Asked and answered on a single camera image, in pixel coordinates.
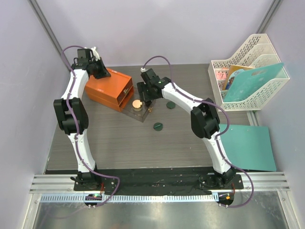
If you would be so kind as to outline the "gold lid cream jar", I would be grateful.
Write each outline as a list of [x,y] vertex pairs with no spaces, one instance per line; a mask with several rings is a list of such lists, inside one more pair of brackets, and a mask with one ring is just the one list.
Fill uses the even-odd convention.
[[139,112],[142,110],[142,102],[139,99],[136,99],[132,102],[132,108],[134,111]]

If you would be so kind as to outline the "green round puff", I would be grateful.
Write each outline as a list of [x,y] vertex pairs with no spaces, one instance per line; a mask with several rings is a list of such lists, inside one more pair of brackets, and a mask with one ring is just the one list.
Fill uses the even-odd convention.
[[168,101],[168,102],[166,103],[166,107],[167,107],[168,109],[174,109],[174,108],[176,107],[176,104],[175,104],[174,102],[172,102],[172,101]]

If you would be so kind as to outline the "clear drawer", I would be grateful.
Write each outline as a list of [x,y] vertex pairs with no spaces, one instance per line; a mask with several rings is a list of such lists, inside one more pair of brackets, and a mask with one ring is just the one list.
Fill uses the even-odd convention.
[[120,94],[121,98],[124,98],[127,96],[127,94],[129,93],[129,91],[133,88],[133,84],[132,83],[128,83],[126,84],[123,89],[122,92]]
[[142,102],[142,110],[139,112],[136,112],[132,108],[132,102],[136,99],[140,100],[140,96],[138,93],[138,90],[136,87],[133,87],[127,96],[123,99],[121,105],[120,105],[120,110],[123,114],[134,118],[140,122],[144,122],[146,117],[151,113],[153,110],[153,107],[155,105],[155,100],[153,100],[152,104],[150,106],[145,106],[144,102]]

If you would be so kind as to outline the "orange drawer organizer box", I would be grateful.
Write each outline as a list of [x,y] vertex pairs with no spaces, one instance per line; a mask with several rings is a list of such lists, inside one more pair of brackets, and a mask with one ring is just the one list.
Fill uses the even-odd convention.
[[110,68],[107,70],[110,77],[95,79],[91,76],[85,85],[85,91],[91,100],[121,112],[120,105],[125,97],[121,98],[120,94],[126,84],[132,83],[132,77]]

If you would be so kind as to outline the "green puff with strap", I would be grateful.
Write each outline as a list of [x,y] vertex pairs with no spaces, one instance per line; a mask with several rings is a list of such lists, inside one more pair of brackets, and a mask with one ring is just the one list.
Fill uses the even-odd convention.
[[155,124],[153,125],[153,128],[154,128],[155,131],[162,131],[162,129],[163,129],[163,124],[160,123],[160,122],[157,122],[157,123],[155,123]]

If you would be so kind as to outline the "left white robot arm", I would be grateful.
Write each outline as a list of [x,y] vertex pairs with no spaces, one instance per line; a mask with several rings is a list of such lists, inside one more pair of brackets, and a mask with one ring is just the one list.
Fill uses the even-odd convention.
[[68,86],[60,99],[53,102],[59,128],[68,136],[76,159],[77,175],[74,181],[75,190],[98,190],[102,185],[102,177],[98,175],[87,137],[89,117],[82,103],[82,96],[89,79],[110,77],[96,47],[84,48],[76,46],[77,57],[73,64],[66,62],[70,70]]

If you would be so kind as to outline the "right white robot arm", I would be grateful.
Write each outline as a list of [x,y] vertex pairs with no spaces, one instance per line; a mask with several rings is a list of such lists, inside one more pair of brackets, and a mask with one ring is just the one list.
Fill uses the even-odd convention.
[[192,132],[203,140],[213,164],[216,186],[231,185],[235,171],[220,138],[220,119],[211,99],[200,99],[181,89],[169,78],[160,78],[153,69],[141,68],[142,82],[137,83],[141,102],[167,99],[190,114]]

